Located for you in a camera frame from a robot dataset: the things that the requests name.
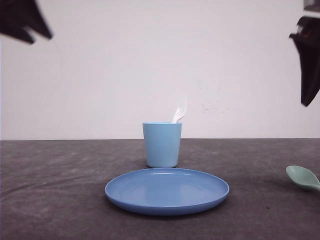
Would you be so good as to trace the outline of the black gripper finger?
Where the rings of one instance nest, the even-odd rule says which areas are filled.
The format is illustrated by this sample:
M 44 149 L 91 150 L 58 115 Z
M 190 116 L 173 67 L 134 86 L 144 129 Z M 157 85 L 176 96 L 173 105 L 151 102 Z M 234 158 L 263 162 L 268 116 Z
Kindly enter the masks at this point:
M 49 40 L 53 38 L 36 0 L 18 0 L 16 4 L 15 11 L 18 23 L 22 27 L 29 27 Z
M 0 33 L 13 39 L 33 44 L 35 41 L 25 30 L 21 0 L 0 1 Z

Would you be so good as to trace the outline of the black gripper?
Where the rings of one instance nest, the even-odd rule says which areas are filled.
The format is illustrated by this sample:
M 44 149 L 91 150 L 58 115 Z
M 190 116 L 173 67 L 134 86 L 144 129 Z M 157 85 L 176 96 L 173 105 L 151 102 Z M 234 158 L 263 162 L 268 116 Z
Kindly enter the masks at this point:
M 319 0 L 304 0 L 303 10 L 320 13 Z M 308 107 L 320 90 L 320 18 L 302 16 L 298 20 L 297 34 L 291 38 L 299 54 L 301 70 L 300 102 Z

